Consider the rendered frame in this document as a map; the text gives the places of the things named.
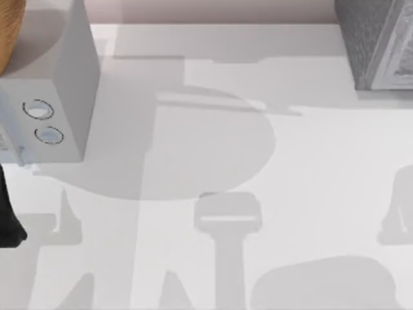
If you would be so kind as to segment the round microwave knob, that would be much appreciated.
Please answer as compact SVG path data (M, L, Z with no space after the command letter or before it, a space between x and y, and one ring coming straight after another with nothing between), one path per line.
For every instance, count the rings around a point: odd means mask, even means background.
M37 120L50 119L54 115L54 108L48 102L41 99L23 102L22 109L26 115Z
M47 145L58 145L64 140L64 134L52 126L41 127L34 130L34 136Z

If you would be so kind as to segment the pale microwave oven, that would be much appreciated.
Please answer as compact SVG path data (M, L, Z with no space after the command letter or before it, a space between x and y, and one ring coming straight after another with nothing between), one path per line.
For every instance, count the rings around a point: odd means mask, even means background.
M26 0L25 14L6 72L0 76L0 163L75 163L85 155L100 68L85 0ZM50 119L23 112L41 99ZM47 145L34 130L52 126L64 134Z

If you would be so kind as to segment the grey cabinet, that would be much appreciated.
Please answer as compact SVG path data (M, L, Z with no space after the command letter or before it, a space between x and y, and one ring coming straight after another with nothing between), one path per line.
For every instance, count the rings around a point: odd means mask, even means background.
M356 90L413 90L413 0L334 0Z

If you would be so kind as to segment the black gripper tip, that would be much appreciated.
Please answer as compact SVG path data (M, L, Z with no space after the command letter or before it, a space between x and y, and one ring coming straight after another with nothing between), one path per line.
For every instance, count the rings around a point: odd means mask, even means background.
M16 248L27 237L25 228L12 208L3 166L0 164L0 249Z

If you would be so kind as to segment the brown wooden basket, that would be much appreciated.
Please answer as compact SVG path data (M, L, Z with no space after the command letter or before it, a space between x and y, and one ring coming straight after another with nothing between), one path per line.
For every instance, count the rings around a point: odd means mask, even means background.
M0 0L0 76L11 60L25 8L26 0Z

